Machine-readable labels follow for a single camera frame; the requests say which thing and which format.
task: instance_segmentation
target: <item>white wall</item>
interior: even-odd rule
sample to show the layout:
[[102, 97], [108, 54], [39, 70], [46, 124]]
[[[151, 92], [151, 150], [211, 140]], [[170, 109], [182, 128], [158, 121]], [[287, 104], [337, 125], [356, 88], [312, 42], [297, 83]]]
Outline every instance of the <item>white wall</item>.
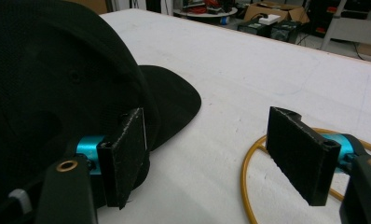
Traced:
[[[130, 1], [129, 0], [113, 0], [113, 2], [116, 4], [117, 10], [124, 10], [124, 9], [130, 8]], [[138, 2], [138, 5], [139, 5], [140, 9], [146, 10], [145, 0], [137, 0], [137, 2]], [[162, 14], [173, 15], [173, 2], [172, 2], [172, 0], [166, 0], [166, 3], [168, 5], [169, 13], [166, 11], [165, 0], [161, 0], [161, 12], [162, 12]]]

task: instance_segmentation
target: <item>cap brim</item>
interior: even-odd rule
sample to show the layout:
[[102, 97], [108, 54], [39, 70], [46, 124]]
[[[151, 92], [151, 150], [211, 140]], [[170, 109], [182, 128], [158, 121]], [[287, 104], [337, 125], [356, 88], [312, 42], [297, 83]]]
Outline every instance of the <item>cap brim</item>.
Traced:
[[153, 65], [139, 66], [156, 100], [161, 126], [151, 150], [180, 132], [198, 113], [201, 105], [197, 90], [174, 72]]

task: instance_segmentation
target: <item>yellow cable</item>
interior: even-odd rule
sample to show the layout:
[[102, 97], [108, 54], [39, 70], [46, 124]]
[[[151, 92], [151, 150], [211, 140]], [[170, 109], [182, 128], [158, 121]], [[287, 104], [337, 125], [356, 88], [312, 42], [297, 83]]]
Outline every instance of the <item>yellow cable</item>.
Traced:
[[[334, 131], [326, 130], [326, 129], [318, 129], [314, 128], [314, 131], [317, 133], [336, 133]], [[258, 149], [264, 151], [265, 153], [268, 154], [266, 148], [263, 146], [267, 139], [267, 136], [264, 135], [260, 137], [255, 143], [250, 147], [249, 151], [247, 151], [246, 156], [244, 157], [243, 164], [241, 166], [241, 173], [240, 173], [240, 192], [241, 192], [241, 200], [243, 201], [243, 206], [244, 210], [246, 212], [247, 217], [249, 218], [250, 223], [252, 224], [257, 224], [257, 220], [255, 219], [254, 213], [253, 213], [253, 208], [252, 205], [250, 204], [249, 201], [249, 196], [247, 194], [247, 167], [249, 165], [250, 159], [252, 158], [254, 152]], [[371, 151], [371, 144], [360, 140], [360, 142], [363, 144], [365, 149], [368, 149]], [[336, 199], [343, 201], [343, 195], [338, 193], [334, 189], [330, 189], [330, 194], [334, 196]]]

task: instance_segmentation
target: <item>white tabletop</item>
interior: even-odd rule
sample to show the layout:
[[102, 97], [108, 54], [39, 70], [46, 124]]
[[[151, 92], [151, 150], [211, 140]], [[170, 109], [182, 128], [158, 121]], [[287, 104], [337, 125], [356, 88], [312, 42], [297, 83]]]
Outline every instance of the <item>white tabletop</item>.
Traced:
[[[102, 17], [138, 64], [177, 73], [198, 90], [202, 106], [151, 154], [150, 173], [126, 207], [98, 210], [100, 223], [247, 223], [240, 167], [266, 133], [272, 105], [301, 114], [311, 127], [371, 143], [371, 63], [138, 9]], [[340, 223], [336, 199], [308, 206], [262, 152], [248, 176], [259, 223]], [[336, 189], [346, 184], [336, 175]]]

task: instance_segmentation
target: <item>black cap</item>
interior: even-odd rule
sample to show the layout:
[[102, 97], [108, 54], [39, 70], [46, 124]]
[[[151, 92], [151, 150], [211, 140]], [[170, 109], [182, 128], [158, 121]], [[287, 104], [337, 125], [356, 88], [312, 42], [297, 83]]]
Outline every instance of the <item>black cap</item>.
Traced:
[[[147, 149], [154, 150], [184, 128], [200, 104], [181, 77], [138, 65], [89, 9], [0, 0], [0, 202], [63, 157], [70, 140], [114, 132], [130, 109], [144, 109]], [[135, 186], [148, 167], [145, 162]]]

